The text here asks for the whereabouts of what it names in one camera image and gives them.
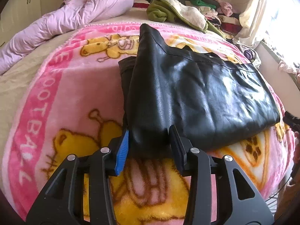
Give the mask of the person's right hand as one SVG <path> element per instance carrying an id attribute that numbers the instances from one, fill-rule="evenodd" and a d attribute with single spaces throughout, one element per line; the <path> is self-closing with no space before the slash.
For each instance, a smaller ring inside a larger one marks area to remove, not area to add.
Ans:
<path id="1" fill-rule="evenodd" d="M 295 150 L 294 150 L 293 161 L 295 164 L 297 164 L 297 163 L 299 163 L 299 160 L 300 160 L 300 134 L 299 134 L 299 132 L 295 132 L 294 136 L 295 136 Z"/>

